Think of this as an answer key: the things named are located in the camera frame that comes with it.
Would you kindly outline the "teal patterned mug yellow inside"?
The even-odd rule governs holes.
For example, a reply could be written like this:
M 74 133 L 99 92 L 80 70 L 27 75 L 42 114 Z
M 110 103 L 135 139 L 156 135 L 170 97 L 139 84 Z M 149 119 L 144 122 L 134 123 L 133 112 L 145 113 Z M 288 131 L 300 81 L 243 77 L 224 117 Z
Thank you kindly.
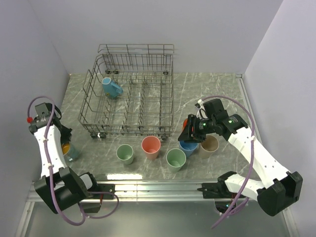
M 65 161 L 73 162 L 79 158 L 79 152 L 72 143 L 66 143 L 61 146 Z

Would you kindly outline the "light blue floral mug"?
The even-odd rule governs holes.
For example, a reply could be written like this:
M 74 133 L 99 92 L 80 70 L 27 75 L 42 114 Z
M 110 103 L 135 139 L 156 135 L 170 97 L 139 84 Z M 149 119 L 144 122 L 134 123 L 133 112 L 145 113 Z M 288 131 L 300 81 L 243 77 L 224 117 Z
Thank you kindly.
M 102 87 L 105 95 L 110 99 L 115 99 L 123 94 L 123 88 L 111 78 L 103 78 Z

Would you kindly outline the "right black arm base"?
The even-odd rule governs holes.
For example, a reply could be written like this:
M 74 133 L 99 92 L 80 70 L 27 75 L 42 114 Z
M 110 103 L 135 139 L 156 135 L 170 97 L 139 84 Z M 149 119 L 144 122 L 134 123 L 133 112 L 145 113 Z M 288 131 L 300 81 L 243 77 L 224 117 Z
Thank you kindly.
M 198 191 L 202 192 L 204 199 L 214 199 L 215 208 L 220 214 L 224 214 L 236 197 L 236 193 L 231 193 L 227 188 L 223 188 L 219 183 L 202 183 Z

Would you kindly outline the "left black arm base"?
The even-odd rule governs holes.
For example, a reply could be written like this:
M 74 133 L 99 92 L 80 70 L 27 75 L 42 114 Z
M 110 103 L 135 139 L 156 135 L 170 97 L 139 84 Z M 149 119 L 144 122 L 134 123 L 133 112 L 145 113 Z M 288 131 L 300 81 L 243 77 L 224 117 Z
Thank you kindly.
M 104 200 L 115 200 L 115 184 L 99 184 L 97 192 L 100 194 L 89 194 L 80 204 L 86 214 L 96 214 L 101 210 Z

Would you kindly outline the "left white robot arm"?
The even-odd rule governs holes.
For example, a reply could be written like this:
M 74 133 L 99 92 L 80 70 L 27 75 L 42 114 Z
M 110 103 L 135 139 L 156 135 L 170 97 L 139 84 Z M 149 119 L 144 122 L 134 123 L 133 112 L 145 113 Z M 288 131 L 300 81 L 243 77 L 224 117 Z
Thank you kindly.
M 63 126 L 57 115 L 48 123 L 52 104 L 41 103 L 35 110 L 37 116 L 30 122 L 29 131 L 35 136 L 41 155 L 40 179 L 34 182 L 36 193 L 55 214 L 58 212 L 51 191 L 62 211 L 85 198 L 98 196 L 100 187 L 91 173 L 79 176 L 66 165 L 62 143 L 70 142 L 72 130 Z

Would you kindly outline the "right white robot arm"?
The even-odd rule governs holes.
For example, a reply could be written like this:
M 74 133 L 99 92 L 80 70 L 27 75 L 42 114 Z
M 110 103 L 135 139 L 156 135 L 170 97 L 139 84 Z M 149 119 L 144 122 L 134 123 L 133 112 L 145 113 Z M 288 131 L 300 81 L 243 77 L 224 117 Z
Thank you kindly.
M 275 216 L 299 200 L 303 177 L 281 165 L 258 141 L 254 130 L 237 115 L 228 115 L 220 96 L 210 96 L 196 103 L 198 112 L 184 121 L 178 140 L 185 143 L 202 143 L 206 136 L 216 133 L 233 145 L 249 162 L 259 181 L 229 171 L 218 178 L 215 188 L 203 184 L 203 196 L 214 198 L 246 197 L 258 202 L 261 209 Z

